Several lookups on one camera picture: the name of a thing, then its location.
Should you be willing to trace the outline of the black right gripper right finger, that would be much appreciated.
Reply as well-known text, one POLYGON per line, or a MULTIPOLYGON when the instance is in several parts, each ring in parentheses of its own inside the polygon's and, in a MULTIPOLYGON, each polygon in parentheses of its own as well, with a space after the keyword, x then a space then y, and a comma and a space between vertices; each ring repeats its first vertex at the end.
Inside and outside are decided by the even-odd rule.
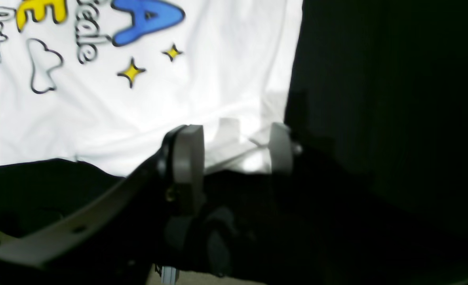
POLYGON ((272 123, 268 146, 283 207, 311 222, 323 269, 341 285, 468 285, 468 239, 369 190, 370 176, 272 123))

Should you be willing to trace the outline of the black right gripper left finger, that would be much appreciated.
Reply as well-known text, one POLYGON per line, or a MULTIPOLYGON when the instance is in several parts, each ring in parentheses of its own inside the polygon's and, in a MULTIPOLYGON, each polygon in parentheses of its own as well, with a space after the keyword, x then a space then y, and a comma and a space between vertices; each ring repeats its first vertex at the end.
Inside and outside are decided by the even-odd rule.
POLYGON ((143 285, 173 211, 204 202, 204 129, 181 125, 129 176, 68 217, 0 245, 0 285, 143 285))

